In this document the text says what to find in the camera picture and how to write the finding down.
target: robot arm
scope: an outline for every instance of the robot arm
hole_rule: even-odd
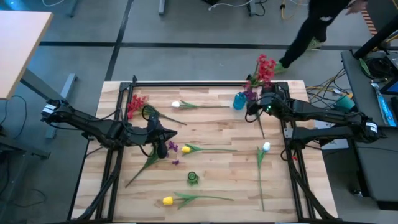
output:
[[[284,134],[289,138],[291,149],[303,149],[312,140],[319,141],[322,146],[334,139],[342,138],[365,143],[372,143],[379,139],[377,124],[363,113],[344,113],[317,108],[306,101],[287,99],[286,96],[287,92],[278,84],[263,88],[259,103],[247,105],[248,115],[263,110],[285,122],[315,119],[336,124],[326,129],[303,127],[285,129]]]
[[[48,100],[42,111],[42,121],[51,123],[68,123],[83,131],[83,136],[94,136],[102,146],[107,148],[121,146],[141,146],[153,144],[159,158],[165,158],[165,142],[177,134],[176,131],[163,128],[159,116],[153,112],[146,128],[133,127],[131,124],[111,119],[99,119],[76,110],[65,100]]]

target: purple flower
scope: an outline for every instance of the purple flower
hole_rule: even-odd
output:
[[[177,166],[179,163],[180,163],[180,160],[178,160],[178,159],[177,159],[176,161],[172,161],[172,164],[174,164],[174,165],[176,165],[176,166]]]
[[[257,98],[257,93],[253,92],[253,89],[251,89],[251,88],[245,89],[243,94],[246,95],[246,98],[248,100],[255,100]]]
[[[175,152],[178,151],[178,145],[174,144],[174,142],[169,141],[169,149],[173,149]]]

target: wooden table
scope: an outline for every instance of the wooden table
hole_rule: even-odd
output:
[[[97,117],[114,111],[120,82],[105,82],[99,100]],[[289,81],[292,98],[308,100],[303,81]],[[288,165],[281,160],[284,149],[280,121],[264,113],[261,116],[266,141],[271,151],[262,162],[262,191],[265,212],[261,210],[259,196],[257,149],[264,140],[258,123],[244,121],[245,110],[232,108],[206,108],[176,110],[171,102],[185,100],[197,105],[231,106],[234,95],[241,87],[135,87],[134,93],[146,96],[149,103],[161,113],[188,125],[161,119],[165,128],[178,131],[172,138],[181,148],[191,143],[203,148],[237,149],[238,152],[194,152],[182,157],[182,153],[170,152],[170,157],[145,170],[128,188],[124,186],[146,161],[138,147],[125,147],[114,222],[291,222],[297,221]],[[136,116],[135,126],[146,126]],[[313,122],[298,123],[311,127]],[[88,151],[98,148],[91,142]],[[323,162],[322,152],[303,150],[310,188],[321,204],[334,216],[336,208]],[[80,179],[72,217],[78,217],[98,193],[103,175],[106,150],[86,158]],[[171,161],[179,159],[175,166]],[[200,176],[194,187],[187,184],[190,171]],[[198,199],[177,210],[178,202],[163,206],[166,196],[177,198],[173,192],[198,195],[214,195],[233,198],[234,201]],[[305,197],[300,198],[307,214]],[[108,211],[105,203],[104,215]]]
[[[69,74],[59,94],[27,69],[52,18],[51,12],[0,11],[0,100],[9,100],[19,82],[45,100],[68,97],[75,74]],[[50,128],[46,137],[54,136],[55,128]]]

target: metal table leg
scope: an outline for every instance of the metal table leg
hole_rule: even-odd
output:
[[[161,16],[164,15],[165,3],[166,3],[166,0],[159,0],[159,15],[161,15]]]
[[[250,3],[250,16],[254,16],[256,14],[256,0],[252,0]]]
[[[73,18],[76,13],[77,5],[79,4],[79,0],[73,0],[72,8],[70,9],[69,17]]]
[[[49,152],[36,149],[35,147],[28,146],[23,143],[19,143],[16,140],[4,136],[0,136],[0,146],[5,146],[5,148],[3,149],[4,151],[25,151],[32,153],[33,155],[40,156],[41,159],[48,159],[50,156]]]
[[[47,85],[41,78],[31,72],[29,69],[25,71],[24,76],[21,78],[21,83],[29,87],[36,94],[44,98],[46,101],[52,100],[64,100],[68,97],[70,89],[72,88],[73,82],[77,80],[76,74],[69,74],[65,85],[63,86],[61,94],[57,93],[53,88]],[[56,128],[50,127],[47,131],[46,138],[54,138]]]

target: yellow flower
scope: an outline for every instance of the yellow flower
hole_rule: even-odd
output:
[[[173,198],[171,196],[163,198],[163,205],[173,205]]]
[[[181,148],[181,151],[182,151],[183,153],[188,153],[188,152],[191,152],[191,148],[188,147],[188,146],[184,146],[184,147]]]

